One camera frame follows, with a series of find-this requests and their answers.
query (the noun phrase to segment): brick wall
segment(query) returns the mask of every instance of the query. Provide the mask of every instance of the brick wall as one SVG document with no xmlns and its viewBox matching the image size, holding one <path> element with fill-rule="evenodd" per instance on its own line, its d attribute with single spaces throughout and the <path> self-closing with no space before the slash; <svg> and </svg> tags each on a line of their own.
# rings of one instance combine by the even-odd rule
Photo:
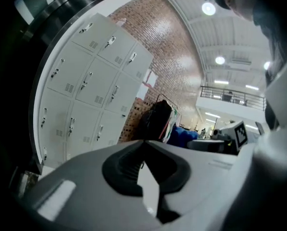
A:
<svg viewBox="0 0 287 231">
<path fill-rule="evenodd" d="M 131 140 L 142 114 L 160 93 L 177 104 L 181 123 L 194 128 L 199 119 L 195 104 L 203 74 L 196 47 L 175 9 L 167 0 L 133 0 L 109 17 L 115 22 L 126 18 L 123 28 L 153 54 L 150 69 L 158 75 L 145 99 L 134 101 L 119 142 Z"/>
</svg>

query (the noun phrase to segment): white ceiling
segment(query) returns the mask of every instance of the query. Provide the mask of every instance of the white ceiling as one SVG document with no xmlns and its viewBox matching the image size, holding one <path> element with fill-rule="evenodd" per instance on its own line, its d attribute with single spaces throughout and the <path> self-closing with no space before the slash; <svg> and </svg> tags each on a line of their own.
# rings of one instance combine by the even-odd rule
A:
<svg viewBox="0 0 287 231">
<path fill-rule="evenodd" d="M 270 60 L 268 40 L 252 22 L 237 17 L 232 11 L 216 6 L 216 13 L 205 15 L 204 0 L 169 0 L 181 15 L 198 48 L 205 81 L 208 86 L 256 93 L 265 89 L 263 65 Z M 215 58 L 223 56 L 224 65 Z M 232 65 L 232 59 L 250 62 Z M 229 81 L 228 86 L 214 84 L 214 80 Z M 252 85 L 260 91 L 245 88 Z"/>
</svg>

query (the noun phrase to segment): locker door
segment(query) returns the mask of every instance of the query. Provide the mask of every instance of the locker door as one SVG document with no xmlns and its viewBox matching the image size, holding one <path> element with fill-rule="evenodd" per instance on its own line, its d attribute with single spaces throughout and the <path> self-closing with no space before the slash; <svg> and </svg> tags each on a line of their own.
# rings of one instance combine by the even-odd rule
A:
<svg viewBox="0 0 287 231">
<path fill-rule="evenodd" d="M 60 53 L 50 73 L 48 87 L 72 97 L 79 78 L 92 59 L 91 55 L 80 50 L 75 44 L 68 44 Z"/>
<path fill-rule="evenodd" d="M 64 162 L 63 138 L 70 104 L 71 101 L 51 90 L 43 94 L 39 114 L 39 141 L 41 149 L 47 151 L 44 164 L 49 167 L 56 168 Z"/>
<path fill-rule="evenodd" d="M 74 103 L 67 128 L 66 158 L 91 151 L 92 135 L 100 112 L 84 104 Z"/>
<path fill-rule="evenodd" d="M 126 117 L 121 114 L 104 111 L 94 136 L 93 151 L 117 144 Z"/>
<path fill-rule="evenodd" d="M 117 70 L 95 58 L 87 71 L 76 99 L 102 108 Z"/>
<path fill-rule="evenodd" d="M 121 73 L 106 103 L 106 110 L 127 115 L 139 90 L 140 83 Z"/>
<path fill-rule="evenodd" d="M 129 34 L 118 29 L 103 45 L 98 55 L 120 67 L 134 44 L 135 40 Z"/>
<path fill-rule="evenodd" d="M 116 25 L 108 18 L 96 14 L 80 29 L 72 41 L 91 52 L 98 52 Z"/>
<path fill-rule="evenodd" d="M 134 50 L 129 53 L 123 70 L 135 79 L 142 81 L 152 60 L 153 55 L 138 44 Z"/>
</svg>

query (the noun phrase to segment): balcony railing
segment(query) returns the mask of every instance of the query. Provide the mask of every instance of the balcony railing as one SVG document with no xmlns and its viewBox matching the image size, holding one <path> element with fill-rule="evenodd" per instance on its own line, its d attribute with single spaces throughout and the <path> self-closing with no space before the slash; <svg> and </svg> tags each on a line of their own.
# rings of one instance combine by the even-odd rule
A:
<svg viewBox="0 0 287 231">
<path fill-rule="evenodd" d="M 236 90 L 205 87 L 205 86 L 201 86 L 201 88 L 202 88 L 201 97 L 203 98 L 212 98 L 222 100 L 225 102 L 236 103 L 242 106 L 247 106 L 263 111 L 266 108 L 266 100 L 264 97 Z"/>
</svg>

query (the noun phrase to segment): light fixture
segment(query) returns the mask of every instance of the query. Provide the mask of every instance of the light fixture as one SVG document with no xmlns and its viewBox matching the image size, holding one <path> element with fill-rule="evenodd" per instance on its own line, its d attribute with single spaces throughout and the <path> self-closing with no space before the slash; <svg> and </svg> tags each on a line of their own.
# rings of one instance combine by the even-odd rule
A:
<svg viewBox="0 0 287 231">
<path fill-rule="evenodd" d="M 228 85 L 229 82 L 228 81 L 222 81 L 222 80 L 215 80 L 214 81 L 216 84 L 225 84 L 225 85 Z"/>
<path fill-rule="evenodd" d="M 207 121 L 210 121 L 210 122 L 213 122 L 213 123 L 216 123 L 215 121 L 213 121 L 213 120 L 210 120 L 210 119 L 206 119 Z"/>
<path fill-rule="evenodd" d="M 208 112 L 205 112 L 205 114 L 208 115 L 208 116 L 214 116 L 214 117 L 216 117 L 216 118 L 220 118 L 220 116 L 214 115 L 214 114 L 211 114 L 211 113 L 208 113 Z"/>
<path fill-rule="evenodd" d="M 253 86 L 249 86 L 249 85 L 246 85 L 247 88 L 250 88 L 250 89 L 254 89 L 254 90 L 259 90 L 258 87 L 253 87 Z"/>
<path fill-rule="evenodd" d="M 270 62 L 265 62 L 264 69 L 267 70 L 269 68 Z"/>
<path fill-rule="evenodd" d="M 253 126 L 250 126 L 250 125 L 246 125 L 246 127 L 248 127 L 248 128 L 252 128 L 252 129 L 255 129 L 255 130 L 259 130 L 258 128 L 253 127 Z"/>
<path fill-rule="evenodd" d="M 219 65 L 222 65 L 222 64 L 225 63 L 225 59 L 224 59 L 224 57 L 222 57 L 222 56 L 217 56 L 216 59 L 215 59 L 215 62 L 216 62 L 217 64 L 219 64 Z"/>
<path fill-rule="evenodd" d="M 202 11 L 207 15 L 213 15 L 216 13 L 216 8 L 212 3 L 205 2 L 202 4 Z"/>
</svg>

